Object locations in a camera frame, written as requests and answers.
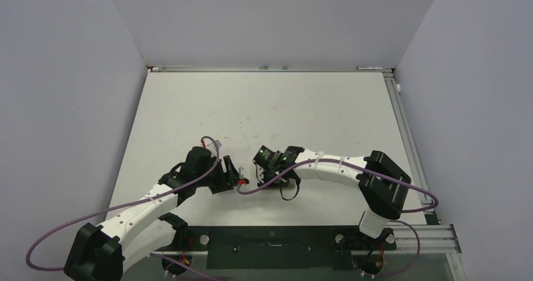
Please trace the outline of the beige remote control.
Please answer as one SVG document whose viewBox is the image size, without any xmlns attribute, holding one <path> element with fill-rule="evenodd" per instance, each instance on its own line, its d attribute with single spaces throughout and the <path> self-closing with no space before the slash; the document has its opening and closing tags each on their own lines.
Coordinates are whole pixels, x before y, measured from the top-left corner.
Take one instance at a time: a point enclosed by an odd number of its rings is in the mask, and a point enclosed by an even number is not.
<svg viewBox="0 0 533 281">
<path fill-rule="evenodd" d="M 282 189 L 282 190 L 289 189 L 289 190 L 292 190 L 292 189 L 296 189 L 296 187 L 297 187 L 297 185 L 296 185 L 296 181 L 294 179 L 289 179 L 289 180 L 281 179 L 281 180 L 276 180 L 276 181 L 270 183 L 268 186 L 265 186 L 264 190 L 278 190 L 278 189 Z"/>
</svg>

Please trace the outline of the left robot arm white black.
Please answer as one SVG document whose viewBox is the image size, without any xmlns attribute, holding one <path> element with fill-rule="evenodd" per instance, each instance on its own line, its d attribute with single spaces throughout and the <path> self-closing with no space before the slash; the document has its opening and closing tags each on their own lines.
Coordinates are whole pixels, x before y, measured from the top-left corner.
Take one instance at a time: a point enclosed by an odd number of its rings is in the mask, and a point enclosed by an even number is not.
<svg viewBox="0 0 533 281">
<path fill-rule="evenodd" d="M 197 188 L 212 194 L 248 184 L 231 158 L 195 146 L 133 206 L 98 225 L 87 223 L 74 239 L 63 272 L 72 280 L 121 280 L 136 262 L 159 248 L 181 249 L 188 224 L 172 211 Z"/>
</svg>

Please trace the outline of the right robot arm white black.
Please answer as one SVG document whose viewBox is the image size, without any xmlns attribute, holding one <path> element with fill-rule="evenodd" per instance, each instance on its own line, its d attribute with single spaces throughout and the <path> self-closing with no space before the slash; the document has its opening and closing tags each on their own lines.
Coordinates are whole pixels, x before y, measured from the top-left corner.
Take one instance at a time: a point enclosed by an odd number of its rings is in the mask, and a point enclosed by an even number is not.
<svg viewBox="0 0 533 281">
<path fill-rule="evenodd" d="M 286 170 L 282 180 L 323 180 L 358 189 L 367 204 L 355 231 L 363 248 L 377 244 L 385 226 L 400 218 L 408 194 L 404 185 L 412 183 L 388 155 L 376 150 L 365 157 L 340 157 L 299 146 L 284 152 L 262 146 L 252 162 L 263 169 L 264 182 Z"/>
</svg>

